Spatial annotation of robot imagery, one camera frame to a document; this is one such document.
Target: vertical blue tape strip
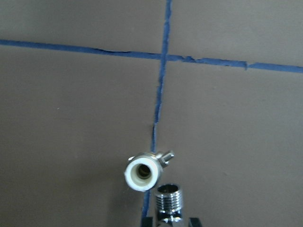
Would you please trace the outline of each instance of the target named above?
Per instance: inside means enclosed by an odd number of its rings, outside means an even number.
[[[163,40],[162,40],[162,52],[160,59],[160,72],[159,72],[159,86],[157,90],[157,101],[155,106],[155,117],[154,124],[152,128],[151,136],[151,152],[156,152],[156,139],[157,139],[157,125],[160,120],[161,108],[162,108],[162,95],[164,89],[164,79],[166,73],[166,62],[167,53],[169,49],[169,32],[170,32],[170,16],[171,16],[171,5],[172,0],[166,0],[166,10],[165,10],[165,23],[163,29]],[[151,199],[151,191],[148,190],[144,194],[142,218],[146,217],[148,214]]]

